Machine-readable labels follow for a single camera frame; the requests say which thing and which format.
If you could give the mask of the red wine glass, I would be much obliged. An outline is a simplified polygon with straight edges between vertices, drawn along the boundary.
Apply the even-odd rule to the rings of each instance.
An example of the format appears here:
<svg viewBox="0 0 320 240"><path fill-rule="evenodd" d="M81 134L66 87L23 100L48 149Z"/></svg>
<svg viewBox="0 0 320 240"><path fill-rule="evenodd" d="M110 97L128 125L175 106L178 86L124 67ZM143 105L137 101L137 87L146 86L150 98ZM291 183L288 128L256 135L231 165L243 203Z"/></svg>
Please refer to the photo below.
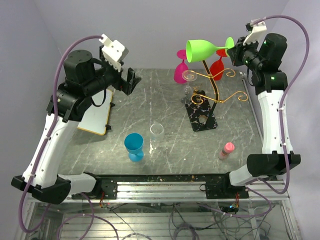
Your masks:
<svg viewBox="0 0 320 240"><path fill-rule="evenodd" d="M209 68L211 75L215 81L219 81L223 76L223 70L225 69L223 58L227 57L225 49L219 49L216 51L219 59L215 61Z"/></svg>

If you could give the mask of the green wine glass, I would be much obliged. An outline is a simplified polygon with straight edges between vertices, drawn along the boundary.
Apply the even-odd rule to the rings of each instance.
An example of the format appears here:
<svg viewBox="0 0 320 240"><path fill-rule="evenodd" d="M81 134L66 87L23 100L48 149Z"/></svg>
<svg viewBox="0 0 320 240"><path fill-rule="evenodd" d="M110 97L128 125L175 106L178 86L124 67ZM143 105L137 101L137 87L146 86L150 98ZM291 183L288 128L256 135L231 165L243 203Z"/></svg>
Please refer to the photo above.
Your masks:
<svg viewBox="0 0 320 240"><path fill-rule="evenodd" d="M211 57L217 51L223 51L223 57L228 57L227 51L234 47L234 40L228 37L224 46L216 46L204 39L188 40L185 46L186 59L189 63L201 62Z"/></svg>

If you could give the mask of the magenta wine glass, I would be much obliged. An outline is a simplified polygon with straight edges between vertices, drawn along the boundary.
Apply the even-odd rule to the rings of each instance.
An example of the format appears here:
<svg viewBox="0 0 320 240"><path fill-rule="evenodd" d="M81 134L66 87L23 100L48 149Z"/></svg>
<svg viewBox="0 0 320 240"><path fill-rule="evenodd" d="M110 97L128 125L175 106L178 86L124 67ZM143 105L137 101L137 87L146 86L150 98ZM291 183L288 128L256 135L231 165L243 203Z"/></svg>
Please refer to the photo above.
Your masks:
<svg viewBox="0 0 320 240"><path fill-rule="evenodd" d="M188 65L185 63L185 60L187 59L186 50L181 49L176 53L176 55L181 59L181 63L175 68L173 80L177 84L185 84L187 81L183 78L183 72L189 69Z"/></svg>

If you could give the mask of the clear glass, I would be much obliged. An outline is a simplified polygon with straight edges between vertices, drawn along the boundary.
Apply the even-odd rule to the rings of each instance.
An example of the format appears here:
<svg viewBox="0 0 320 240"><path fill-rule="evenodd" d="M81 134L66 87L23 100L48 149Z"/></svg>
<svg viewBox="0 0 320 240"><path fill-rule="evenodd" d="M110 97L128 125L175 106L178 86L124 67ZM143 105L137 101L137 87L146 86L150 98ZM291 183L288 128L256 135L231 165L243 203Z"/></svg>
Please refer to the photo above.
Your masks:
<svg viewBox="0 0 320 240"><path fill-rule="evenodd" d="M154 123L150 126L150 139L152 146L156 149L164 139L164 127L160 123Z"/></svg>
<svg viewBox="0 0 320 240"><path fill-rule="evenodd" d="M191 101L194 89L190 86L190 83L197 79L197 73L194 70L185 70L181 74L182 79L186 81L186 85L183 87L184 97L180 100L181 103L187 104Z"/></svg>

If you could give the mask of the clear glass front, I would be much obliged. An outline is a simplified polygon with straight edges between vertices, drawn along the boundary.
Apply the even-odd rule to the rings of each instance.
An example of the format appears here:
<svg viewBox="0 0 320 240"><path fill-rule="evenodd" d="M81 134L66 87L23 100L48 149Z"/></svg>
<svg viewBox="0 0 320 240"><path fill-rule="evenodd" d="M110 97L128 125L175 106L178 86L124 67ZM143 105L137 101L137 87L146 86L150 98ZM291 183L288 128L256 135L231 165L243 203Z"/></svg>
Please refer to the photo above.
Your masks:
<svg viewBox="0 0 320 240"><path fill-rule="evenodd" d="M160 123L154 123L150 126L150 139L152 146L156 149L164 139L164 127Z"/></svg>

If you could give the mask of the blue wine glass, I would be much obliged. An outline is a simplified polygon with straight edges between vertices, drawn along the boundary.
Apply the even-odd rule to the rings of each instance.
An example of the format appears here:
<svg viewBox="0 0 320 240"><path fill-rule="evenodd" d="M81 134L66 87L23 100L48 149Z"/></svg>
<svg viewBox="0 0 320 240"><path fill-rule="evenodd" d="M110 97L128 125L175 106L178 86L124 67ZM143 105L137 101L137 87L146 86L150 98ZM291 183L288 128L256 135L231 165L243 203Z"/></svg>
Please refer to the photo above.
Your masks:
<svg viewBox="0 0 320 240"><path fill-rule="evenodd" d="M130 133L124 140L124 146L128 151L128 157L132 162L139 162L144 157L144 139L139 133Z"/></svg>

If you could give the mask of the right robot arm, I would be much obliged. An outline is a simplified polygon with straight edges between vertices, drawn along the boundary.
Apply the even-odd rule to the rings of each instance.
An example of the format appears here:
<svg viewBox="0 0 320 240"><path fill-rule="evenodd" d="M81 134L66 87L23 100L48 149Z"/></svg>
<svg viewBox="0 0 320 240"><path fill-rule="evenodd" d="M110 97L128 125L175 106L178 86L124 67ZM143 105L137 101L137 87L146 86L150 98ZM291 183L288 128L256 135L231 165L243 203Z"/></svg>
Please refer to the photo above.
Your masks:
<svg viewBox="0 0 320 240"><path fill-rule="evenodd" d="M226 198L254 179L287 174L301 163L291 145L286 120L287 75L279 69L286 49L287 39L278 33L267 34L261 45L258 35L250 33L227 51L233 66L245 65L252 72L262 114L263 144L261 154L250 154L246 164L231 171L229 181L221 184L220 192Z"/></svg>

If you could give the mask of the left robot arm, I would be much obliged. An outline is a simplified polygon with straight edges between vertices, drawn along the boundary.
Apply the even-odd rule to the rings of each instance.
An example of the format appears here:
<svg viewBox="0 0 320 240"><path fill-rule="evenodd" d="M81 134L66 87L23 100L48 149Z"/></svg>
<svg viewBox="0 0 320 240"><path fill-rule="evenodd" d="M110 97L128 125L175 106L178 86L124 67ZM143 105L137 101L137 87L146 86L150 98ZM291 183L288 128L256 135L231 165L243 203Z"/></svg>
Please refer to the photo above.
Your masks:
<svg viewBox="0 0 320 240"><path fill-rule="evenodd" d="M56 90L57 110L54 100L47 106L45 128L35 155L27 170L12 178L11 185L27 191L33 198L60 204L69 195L85 193L89 198L98 198L102 191L102 178L93 173L59 175L62 155L85 112L94 105L92 97L112 86L130 95L141 78L128 69L127 79L122 78L123 59L128 50L111 55L101 46L99 58L93 58L87 50L74 50L63 62L65 80Z"/></svg>

